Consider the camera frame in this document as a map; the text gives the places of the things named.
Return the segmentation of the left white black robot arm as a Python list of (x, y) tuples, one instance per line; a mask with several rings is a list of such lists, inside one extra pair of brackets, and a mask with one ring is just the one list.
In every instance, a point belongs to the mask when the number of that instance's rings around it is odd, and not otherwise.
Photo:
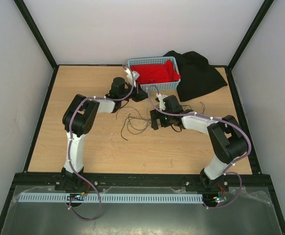
[(122, 108), (122, 101), (132, 99), (140, 102), (148, 97), (140, 85), (125, 82), (122, 77), (113, 79), (109, 92), (104, 97), (85, 97), (77, 94), (66, 110), (62, 123), (68, 138), (67, 156), (61, 174), (71, 189), (80, 189), (84, 178), (82, 173), (85, 138), (93, 127), (95, 117), (100, 113), (115, 113)]

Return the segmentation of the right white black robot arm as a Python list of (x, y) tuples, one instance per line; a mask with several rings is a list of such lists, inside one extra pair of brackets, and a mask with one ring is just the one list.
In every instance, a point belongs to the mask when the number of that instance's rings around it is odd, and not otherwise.
[(204, 190), (216, 187), (221, 176), (251, 151), (251, 141), (232, 115), (223, 118), (209, 117), (192, 109), (183, 109), (174, 95), (156, 94), (158, 105), (150, 111), (153, 130), (161, 127), (178, 127), (194, 130), (209, 136), (214, 156), (200, 172), (200, 185)]

